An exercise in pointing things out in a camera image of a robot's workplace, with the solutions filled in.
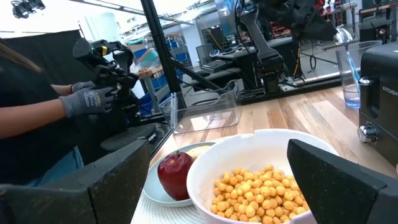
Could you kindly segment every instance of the white plate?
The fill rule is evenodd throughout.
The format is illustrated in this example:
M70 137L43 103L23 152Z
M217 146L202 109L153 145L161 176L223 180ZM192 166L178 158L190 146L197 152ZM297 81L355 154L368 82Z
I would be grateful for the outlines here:
M182 147L176 151L188 152L189 150L198 146L212 146L214 144L215 142L201 142ZM159 177L157 176L157 167L164 158L165 157L159 159L159 161L149 168L147 180L144 185L144 194L155 203L166 207L184 207L192 205L191 199L176 201L172 199L164 190L162 184L160 183Z

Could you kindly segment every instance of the placemat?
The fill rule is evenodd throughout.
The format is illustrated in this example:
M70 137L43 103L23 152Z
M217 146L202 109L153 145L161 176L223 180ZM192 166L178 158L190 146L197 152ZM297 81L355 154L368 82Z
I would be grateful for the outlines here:
M131 224L202 224L205 223L199 216L195 206L171 208L156 204L144 193L138 201Z

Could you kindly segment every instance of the dark hair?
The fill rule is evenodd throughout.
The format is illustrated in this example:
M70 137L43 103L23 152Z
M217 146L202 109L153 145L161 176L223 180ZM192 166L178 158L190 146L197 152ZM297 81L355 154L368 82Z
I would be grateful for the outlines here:
M0 39L0 57L9 59L9 60L13 61L14 63L22 65L25 68L31 69L38 73L43 71L42 68L40 68L38 65L36 65L33 61L22 56L21 54L17 53L16 51L12 50L8 46L6 46L4 43L2 43L1 39Z

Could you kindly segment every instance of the jeans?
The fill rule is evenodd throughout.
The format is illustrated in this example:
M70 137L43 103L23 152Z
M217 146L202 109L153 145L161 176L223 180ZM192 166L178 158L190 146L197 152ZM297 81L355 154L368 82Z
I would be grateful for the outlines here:
M60 159L51 169L49 169L42 177L35 179L26 186L38 187L46 184L51 180L61 179L68 174L75 172L84 167L83 159L81 158L79 148L75 146L66 156Z

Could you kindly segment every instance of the kitchen appliance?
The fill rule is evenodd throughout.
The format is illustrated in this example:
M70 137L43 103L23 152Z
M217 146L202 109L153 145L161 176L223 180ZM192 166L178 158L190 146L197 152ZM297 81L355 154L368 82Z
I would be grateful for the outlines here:
M398 43L367 50L361 61L358 136L398 168Z

